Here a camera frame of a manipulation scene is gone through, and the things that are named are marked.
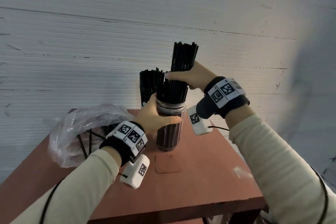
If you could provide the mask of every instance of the table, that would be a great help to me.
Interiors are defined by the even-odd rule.
[[[216,128],[196,136],[186,119],[175,150],[160,152],[154,141],[146,146],[150,166],[141,186],[134,190],[117,179],[89,223],[170,223],[227,213],[235,213],[231,223],[253,223],[266,204],[255,181],[235,173],[250,170]],[[47,148],[48,136],[0,186],[0,223],[10,223],[73,171],[54,163]]]

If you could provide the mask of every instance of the beige sleeve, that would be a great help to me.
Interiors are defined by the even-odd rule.
[[[57,187],[48,206],[44,224],[85,224],[115,181],[119,168],[104,150],[97,150]],[[35,201],[12,224],[36,224],[51,190]]]
[[[229,139],[238,146],[280,224],[317,224],[325,200],[319,178],[267,123],[252,115],[230,130]],[[336,223],[336,195],[327,190],[323,224]]]

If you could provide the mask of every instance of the hand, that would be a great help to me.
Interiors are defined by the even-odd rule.
[[[180,123],[182,121],[179,116],[159,116],[156,111],[156,93],[154,93],[148,103],[140,110],[135,122],[139,123],[146,134],[154,134],[161,127]]]
[[[195,61],[194,66],[189,71],[169,72],[165,74],[165,77],[168,80],[186,82],[189,84],[191,90],[200,88],[201,91],[204,92],[205,87],[216,78],[217,75]]]

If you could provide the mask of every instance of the clear plastic bag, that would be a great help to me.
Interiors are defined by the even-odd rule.
[[[85,150],[89,153],[89,129],[105,137],[102,126],[134,120],[125,108],[113,104],[101,104],[92,108],[78,108],[68,113],[49,136],[48,152],[60,167],[78,167],[84,160],[78,136],[82,138]],[[92,152],[99,149],[103,139],[92,135]]]

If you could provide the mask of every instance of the transparent cylinder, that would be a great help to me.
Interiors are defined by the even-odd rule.
[[[181,123],[164,126],[157,131],[156,146],[162,151],[174,150],[180,140],[186,105],[184,103],[166,104],[157,100],[156,110],[160,116],[180,116],[182,118]]]

